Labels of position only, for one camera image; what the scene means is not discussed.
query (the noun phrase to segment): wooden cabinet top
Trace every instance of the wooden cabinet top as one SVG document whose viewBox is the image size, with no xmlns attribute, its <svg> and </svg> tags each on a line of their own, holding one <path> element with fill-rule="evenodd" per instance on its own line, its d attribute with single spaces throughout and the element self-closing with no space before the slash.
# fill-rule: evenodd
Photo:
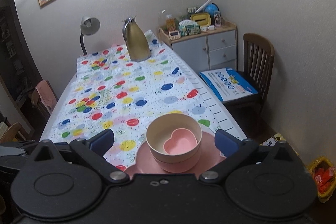
<svg viewBox="0 0 336 224">
<path fill-rule="evenodd" d="M 216 30 L 214 31 L 201 32 L 200 34 L 190 35 L 187 37 L 181 37 L 180 39 L 177 39 L 177 40 L 170 40 L 169 35 L 166 32 L 164 32 L 162 28 L 160 28 L 160 40 L 171 47 L 171 44 L 174 44 L 174 43 L 178 43 L 178 42 L 182 42 L 182 41 L 186 41 L 186 40 L 190 40 L 190 39 L 194 39 L 198 37 L 205 37 L 207 35 L 212 35 L 216 33 L 233 31 L 233 30 L 236 31 L 237 26 L 232 22 L 226 21 L 222 27 L 216 27 Z"/>
</svg>

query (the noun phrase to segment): cabinet door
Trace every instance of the cabinet door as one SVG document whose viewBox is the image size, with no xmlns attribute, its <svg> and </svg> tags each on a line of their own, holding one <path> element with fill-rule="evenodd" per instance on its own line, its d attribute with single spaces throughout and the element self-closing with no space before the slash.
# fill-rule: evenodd
<svg viewBox="0 0 336 224">
<path fill-rule="evenodd" d="M 208 49 L 205 37 L 173 43 L 172 48 L 196 73 L 209 70 Z"/>
</svg>

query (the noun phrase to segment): blue and white box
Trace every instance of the blue and white box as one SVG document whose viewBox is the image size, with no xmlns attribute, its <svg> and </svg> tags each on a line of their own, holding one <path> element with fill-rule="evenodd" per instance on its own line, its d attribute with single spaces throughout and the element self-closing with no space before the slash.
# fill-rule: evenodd
<svg viewBox="0 0 336 224">
<path fill-rule="evenodd" d="M 258 92 L 232 68 L 203 71 L 199 75 L 223 103 L 258 94 Z"/>
</svg>

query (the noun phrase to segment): lamp neck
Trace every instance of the lamp neck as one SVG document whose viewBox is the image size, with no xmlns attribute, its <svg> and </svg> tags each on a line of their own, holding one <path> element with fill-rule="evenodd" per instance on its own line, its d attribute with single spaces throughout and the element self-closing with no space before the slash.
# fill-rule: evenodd
<svg viewBox="0 0 336 224">
<path fill-rule="evenodd" d="M 85 46 L 84 46 L 84 35 L 83 35 L 83 33 L 81 33 L 81 47 L 82 47 L 83 54 L 87 55 L 87 52 L 86 52 L 86 49 L 85 49 Z"/>
</svg>

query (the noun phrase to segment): pink towel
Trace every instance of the pink towel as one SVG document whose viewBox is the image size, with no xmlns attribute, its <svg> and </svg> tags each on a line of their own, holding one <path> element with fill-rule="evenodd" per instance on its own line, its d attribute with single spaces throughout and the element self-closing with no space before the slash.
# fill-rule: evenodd
<svg viewBox="0 0 336 224">
<path fill-rule="evenodd" d="M 57 100 L 53 91 L 51 90 L 48 82 L 43 80 L 39 82 L 36 86 L 37 92 L 40 95 L 42 104 L 47 108 L 48 112 L 51 114 L 57 104 Z"/>
</svg>

